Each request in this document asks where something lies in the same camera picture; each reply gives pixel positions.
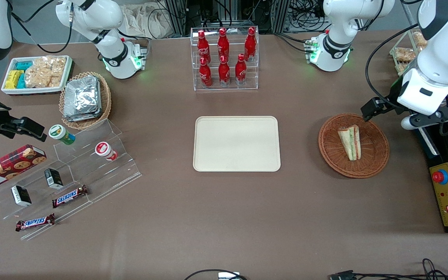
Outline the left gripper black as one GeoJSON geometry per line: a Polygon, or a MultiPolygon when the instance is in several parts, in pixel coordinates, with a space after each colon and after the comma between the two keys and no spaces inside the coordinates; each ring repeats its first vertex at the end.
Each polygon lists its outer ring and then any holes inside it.
{"type": "Polygon", "coordinates": [[[389,110],[395,110],[396,114],[404,113],[404,109],[398,104],[397,98],[400,95],[403,78],[398,78],[390,87],[389,94],[387,95],[387,99],[389,102],[393,103],[393,105],[387,105],[384,99],[381,98],[372,98],[370,102],[367,102],[364,106],[361,107],[362,117],[365,122],[370,121],[377,114],[384,114],[389,110]]]}

